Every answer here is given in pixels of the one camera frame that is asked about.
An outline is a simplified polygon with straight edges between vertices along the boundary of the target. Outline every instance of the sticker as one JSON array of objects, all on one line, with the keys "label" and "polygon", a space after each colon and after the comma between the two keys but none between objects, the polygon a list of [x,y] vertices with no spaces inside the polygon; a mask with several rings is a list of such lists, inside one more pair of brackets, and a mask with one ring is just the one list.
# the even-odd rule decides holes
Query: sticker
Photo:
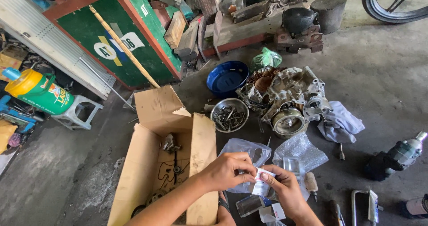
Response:
[{"label": "sticker", "polygon": [[[140,38],[137,37],[137,35],[135,34],[135,32],[128,32],[128,33],[126,33],[122,38],[120,38],[120,40],[126,46],[126,48],[128,48],[130,51],[133,51],[136,48],[145,46],[142,43],[142,41],[140,40]],[[113,43],[113,45],[115,47],[117,47],[117,49],[120,52],[123,52],[122,48],[120,48],[119,44],[117,44],[114,39],[110,39],[110,41],[111,41],[111,43]]]},{"label": "sticker", "polygon": [[140,9],[142,10],[142,13],[144,13],[144,16],[147,16],[147,15],[148,15],[148,11],[147,11],[147,9],[146,9],[146,7],[145,7],[144,5],[142,5],[142,6],[140,7]]},{"label": "sticker", "polygon": [[108,60],[113,60],[116,58],[116,52],[114,49],[105,43],[95,43],[94,50],[102,58]]}]

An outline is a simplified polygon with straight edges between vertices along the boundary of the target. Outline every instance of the hand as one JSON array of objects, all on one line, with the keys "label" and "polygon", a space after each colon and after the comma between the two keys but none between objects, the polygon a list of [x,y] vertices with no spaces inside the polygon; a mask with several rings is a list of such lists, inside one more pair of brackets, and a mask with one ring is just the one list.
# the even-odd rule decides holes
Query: hand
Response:
[{"label": "hand", "polygon": [[312,211],[303,198],[294,173],[276,165],[264,165],[261,168],[276,174],[276,179],[267,173],[262,173],[261,178],[276,191],[281,207],[289,218],[296,221],[307,215],[308,210]]},{"label": "hand", "polygon": [[[238,174],[238,169],[246,173]],[[254,182],[256,168],[246,152],[226,152],[197,175],[209,192],[222,191],[244,182]]]}]

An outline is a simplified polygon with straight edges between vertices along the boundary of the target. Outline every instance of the tube of sealant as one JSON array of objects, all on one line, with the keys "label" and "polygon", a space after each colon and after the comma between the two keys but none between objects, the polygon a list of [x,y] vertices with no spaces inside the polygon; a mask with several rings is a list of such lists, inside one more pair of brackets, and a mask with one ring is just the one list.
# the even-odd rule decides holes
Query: tube of sealant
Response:
[{"label": "tube of sealant", "polygon": [[377,195],[370,190],[368,197],[368,220],[373,223],[379,222],[379,212],[377,210]]}]

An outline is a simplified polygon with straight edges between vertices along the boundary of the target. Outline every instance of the finger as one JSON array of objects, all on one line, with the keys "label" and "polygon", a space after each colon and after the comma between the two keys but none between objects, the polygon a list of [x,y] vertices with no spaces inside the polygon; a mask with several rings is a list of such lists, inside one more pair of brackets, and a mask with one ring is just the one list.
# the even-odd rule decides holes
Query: finger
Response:
[{"label": "finger", "polygon": [[237,169],[245,170],[253,177],[257,175],[257,169],[254,167],[253,164],[247,161],[233,159],[232,164],[233,164],[233,170],[237,170]]},{"label": "finger", "polygon": [[251,183],[256,183],[257,182],[255,180],[255,177],[253,177],[252,175],[247,174],[247,173],[241,173],[238,176],[235,176],[234,180],[235,180],[236,185],[238,185],[240,183],[246,183],[246,182],[251,182]]},{"label": "finger", "polygon": [[273,164],[263,165],[260,168],[276,174],[276,178],[279,181],[291,180],[294,177],[294,173],[287,171],[281,167],[278,167],[277,165],[273,165]]},{"label": "finger", "polygon": [[252,164],[251,158],[247,152],[230,152],[228,156],[236,159],[241,159]]},{"label": "finger", "polygon": [[261,173],[261,179],[265,181],[267,184],[269,184],[276,192],[281,192],[285,188],[287,188],[285,185],[278,182],[274,177],[267,173]]}]

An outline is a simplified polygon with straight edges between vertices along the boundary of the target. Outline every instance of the white cloth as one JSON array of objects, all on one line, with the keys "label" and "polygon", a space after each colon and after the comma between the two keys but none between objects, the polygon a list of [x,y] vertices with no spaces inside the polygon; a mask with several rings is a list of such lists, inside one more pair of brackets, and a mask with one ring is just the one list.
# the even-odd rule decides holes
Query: white cloth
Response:
[{"label": "white cloth", "polygon": [[330,102],[332,113],[324,114],[326,119],[318,124],[325,139],[336,143],[354,143],[355,134],[365,129],[362,120],[354,117],[340,102]]}]

